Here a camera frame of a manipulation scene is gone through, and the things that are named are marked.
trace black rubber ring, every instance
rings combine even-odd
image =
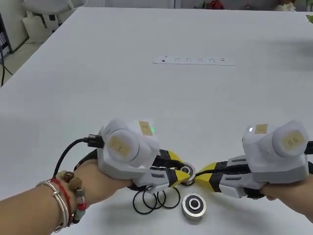
[[[162,207],[165,208],[165,209],[169,209],[169,210],[174,209],[174,208],[176,208],[176,207],[179,205],[179,203],[180,203],[180,192],[179,192],[178,189],[175,188],[175,187],[174,187],[173,189],[175,189],[176,192],[177,192],[177,194],[178,194],[178,202],[177,202],[174,206],[172,206],[172,207],[168,207],[168,206],[163,205]],[[161,202],[160,202],[160,200],[159,200],[157,194],[156,194],[156,199],[157,199],[157,201],[161,204]]]
[[[133,208],[134,208],[134,210],[135,210],[138,214],[150,214],[150,213],[153,212],[155,209],[151,209],[151,210],[148,211],[148,212],[140,212],[140,211],[138,211],[137,208],[135,207],[135,199],[136,199],[136,197],[138,196],[138,194],[140,194],[141,192],[142,192],[142,191],[137,192],[137,193],[135,194],[135,196],[134,196],[134,198],[133,198]],[[153,196],[155,197],[155,200],[156,200],[156,203],[155,203],[155,205],[154,205],[154,208],[155,208],[155,207],[157,207],[157,197],[156,197],[155,194],[153,194]]]
[[[145,206],[146,206],[147,208],[152,209],[152,210],[157,210],[157,209],[162,208],[162,207],[164,206],[165,202],[166,202],[166,194],[165,194],[164,191],[162,191],[162,192],[163,192],[163,194],[164,194],[164,202],[163,202],[163,204],[160,203],[160,206],[159,206],[159,207],[154,207],[154,208],[153,208],[153,207],[150,207],[150,206],[146,203],[146,200],[145,200],[145,198],[144,198],[144,195],[145,195],[146,191],[144,191],[143,194],[142,194],[142,201],[143,201],[143,204],[145,204]],[[158,193],[159,193],[159,192],[157,192],[157,194],[155,194],[155,193],[153,194],[156,199],[158,198]]]

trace outlet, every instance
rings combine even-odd
[[[154,64],[178,64],[178,65],[222,65],[234,66],[235,63],[229,58],[218,56],[156,56],[152,58]]]

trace red object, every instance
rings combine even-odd
[[[205,4],[206,9],[213,9],[213,10],[224,10],[224,6],[220,0],[213,0],[209,3]]]
[[[87,209],[86,203],[78,204],[77,209],[80,211],[85,211]]]
[[[65,188],[62,186],[61,182],[58,179],[52,178],[51,182],[56,183],[59,186],[61,193],[64,195],[64,197],[65,197],[65,199],[67,201],[69,221],[71,221],[71,218],[72,218],[72,208],[70,206],[70,196],[68,195],[67,191],[65,190]]]

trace hand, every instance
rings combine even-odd
[[[267,184],[261,189],[261,192],[269,200],[277,198],[292,210],[305,215],[310,221],[313,220],[312,174],[306,180],[293,184]]]
[[[85,200],[89,206],[108,199],[121,188],[132,185],[131,180],[112,179],[100,172],[97,160],[84,162],[75,171],[75,177],[83,181]]]

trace ball bearing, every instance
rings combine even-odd
[[[190,163],[184,163],[184,164],[185,166],[180,168],[180,170],[189,174],[190,177],[186,181],[182,182],[181,184],[185,186],[190,186],[195,181],[196,169]]]
[[[188,220],[199,221],[206,212],[206,202],[199,194],[189,193],[184,196],[181,209]]]

